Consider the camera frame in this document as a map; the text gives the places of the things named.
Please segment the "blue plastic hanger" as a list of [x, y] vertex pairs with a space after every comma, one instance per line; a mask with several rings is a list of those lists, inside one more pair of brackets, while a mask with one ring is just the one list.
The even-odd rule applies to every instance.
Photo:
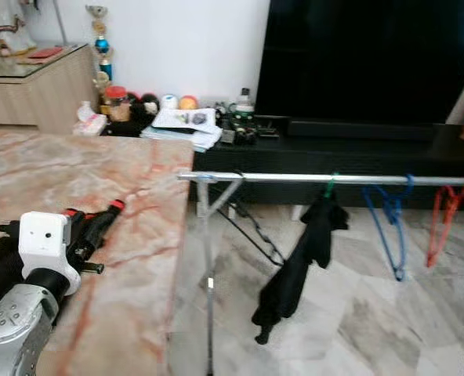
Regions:
[[[414, 187], [414, 180], [412, 180], [411, 173], [408, 173], [405, 176], [405, 188], [400, 193], [390, 193], [382, 185], [369, 185], [361, 189], [369, 215], [371, 215], [376, 232], [378, 232], [380, 244], [385, 251], [387, 264], [389, 264], [395, 280], [405, 280], [405, 276], [407, 276], [405, 265], [407, 265], [408, 260], [408, 247], [403, 225], [403, 203], [410, 197], [412, 187]], [[396, 254], [390, 247], [390, 240], [386, 235], [385, 226], [382, 224], [379, 214], [385, 216], [387, 225], [392, 226], [396, 233], [398, 250]]]

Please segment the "red plastic hanger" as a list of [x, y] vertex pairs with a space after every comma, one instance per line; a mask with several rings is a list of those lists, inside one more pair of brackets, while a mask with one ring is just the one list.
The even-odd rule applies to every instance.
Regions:
[[455, 213], [464, 201], [464, 186], [457, 191], [453, 186], [441, 186], [435, 194], [432, 216], [430, 216], [430, 237], [428, 243], [428, 257], [426, 266], [433, 268], [437, 258], [443, 253], [451, 232]]

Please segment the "green plastic hanger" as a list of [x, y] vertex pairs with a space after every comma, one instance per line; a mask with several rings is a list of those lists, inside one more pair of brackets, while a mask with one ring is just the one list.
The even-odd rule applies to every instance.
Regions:
[[332, 198], [333, 190], [335, 189], [335, 180], [336, 180], [337, 176], [339, 176], [338, 172], [333, 172], [332, 175], [330, 175], [330, 179], [326, 183], [326, 187], [323, 190], [322, 197], [324, 197], [324, 198]]

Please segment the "marble pattern folding table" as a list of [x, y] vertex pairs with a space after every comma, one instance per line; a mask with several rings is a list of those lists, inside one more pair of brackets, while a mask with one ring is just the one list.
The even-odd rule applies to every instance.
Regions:
[[35, 376], [170, 376], [169, 333], [184, 247], [189, 141], [0, 130], [0, 222], [25, 212], [125, 210], [61, 311]]

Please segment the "pink tissue box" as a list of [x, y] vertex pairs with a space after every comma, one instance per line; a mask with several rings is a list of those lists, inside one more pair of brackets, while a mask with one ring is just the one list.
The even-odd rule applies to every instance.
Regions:
[[99, 136], [109, 121], [107, 115], [93, 111], [89, 101], [82, 101], [77, 110], [77, 119], [72, 128], [72, 135], [75, 136]]

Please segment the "white paper stack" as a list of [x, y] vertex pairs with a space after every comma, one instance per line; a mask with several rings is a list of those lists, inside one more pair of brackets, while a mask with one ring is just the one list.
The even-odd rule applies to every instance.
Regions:
[[221, 139], [216, 110], [162, 110], [149, 126], [140, 132], [142, 139], [191, 141], [196, 153], [204, 153]]

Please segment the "black mouse plush toy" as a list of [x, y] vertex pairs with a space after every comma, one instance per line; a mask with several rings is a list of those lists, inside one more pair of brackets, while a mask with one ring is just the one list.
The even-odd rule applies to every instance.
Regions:
[[161, 105], [159, 96], [147, 92], [138, 96], [132, 91], [127, 93], [129, 100], [129, 113], [132, 121], [142, 121], [143, 119], [154, 118], [159, 114]]

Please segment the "light wood cabinet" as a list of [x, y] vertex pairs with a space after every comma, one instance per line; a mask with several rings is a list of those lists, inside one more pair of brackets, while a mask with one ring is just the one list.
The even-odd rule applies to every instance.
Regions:
[[0, 57], [0, 128], [70, 135], [85, 101], [97, 103], [88, 44], [69, 45], [42, 64]]

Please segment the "red flat box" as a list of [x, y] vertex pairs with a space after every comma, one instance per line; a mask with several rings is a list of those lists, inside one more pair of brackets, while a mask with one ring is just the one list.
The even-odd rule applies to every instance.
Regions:
[[49, 60], [56, 55], [63, 52], [63, 46], [53, 46], [48, 48], [42, 48], [41, 50], [35, 51], [27, 55], [28, 60]]

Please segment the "gold and blue trophy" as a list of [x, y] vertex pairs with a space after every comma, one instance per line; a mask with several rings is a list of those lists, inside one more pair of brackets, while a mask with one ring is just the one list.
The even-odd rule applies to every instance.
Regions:
[[111, 57], [114, 50], [107, 40], [107, 26], [104, 24], [104, 18], [107, 15], [107, 7], [102, 5], [85, 5], [85, 10], [92, 17], [91, 25], [95, 40], [93, 40], [93, 50], [96, 54], [97, 72], [93, 79], [93, 85], [97, 90], [103, 91], [111, 85], [114, 78], [114, 65]]

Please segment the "silver metal clothes rack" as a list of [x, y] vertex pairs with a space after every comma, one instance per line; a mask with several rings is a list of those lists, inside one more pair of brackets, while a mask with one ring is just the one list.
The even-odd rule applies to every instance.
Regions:
[[[330, 175], [318, 173], [233, 173], [233, 172], [185, 172], [177, 176], [179, 180], [194, 183], [197, 193], [197, 229], [204, 250], [206, 294], [206, 376], [215, 375], [214, 366], [214, 251], [209, 226], [210, 216], [215, 214], [243, 183], [327, 183]], [[464, 186], [464, 178], [415, 178], [414, 186]], [[382, 185], [405, 186], [405, 176], [399, 175], [339, 175], [336, 185]]]

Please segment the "black soundbar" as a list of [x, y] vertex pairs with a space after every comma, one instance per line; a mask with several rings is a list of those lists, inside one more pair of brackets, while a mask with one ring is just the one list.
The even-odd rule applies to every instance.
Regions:
[[289, 121], [285, 128], [288, 137], [315, 139], [374, 139], [427, 141], [433, 139], [443, 125], [433, 123], [360, 123], [341, 121]]

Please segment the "clear bottle with dark cap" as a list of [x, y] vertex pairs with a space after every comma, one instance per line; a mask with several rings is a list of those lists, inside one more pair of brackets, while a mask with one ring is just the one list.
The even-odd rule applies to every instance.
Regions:
[[255, 110], [250, 94], [251, 90], [249, 87], [243, 87], [243, 89], [240, 90], [240, 94], [237, 96], [233, 110], [237, 116], [252, 118]]

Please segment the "white robed figurine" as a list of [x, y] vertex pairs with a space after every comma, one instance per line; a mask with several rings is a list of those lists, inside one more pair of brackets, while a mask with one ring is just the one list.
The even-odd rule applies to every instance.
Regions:
[[38, 9], [38, 0], [0, 0], [0, 56], [23, 55], [36, 48], [27, 29], [28, 6]]

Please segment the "black flat screen television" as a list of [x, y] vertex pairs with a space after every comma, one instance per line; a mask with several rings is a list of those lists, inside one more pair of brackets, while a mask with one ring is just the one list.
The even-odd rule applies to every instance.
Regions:
[[464, 90], [464, 0], [270, 0], [258, 114], [442, 123]]

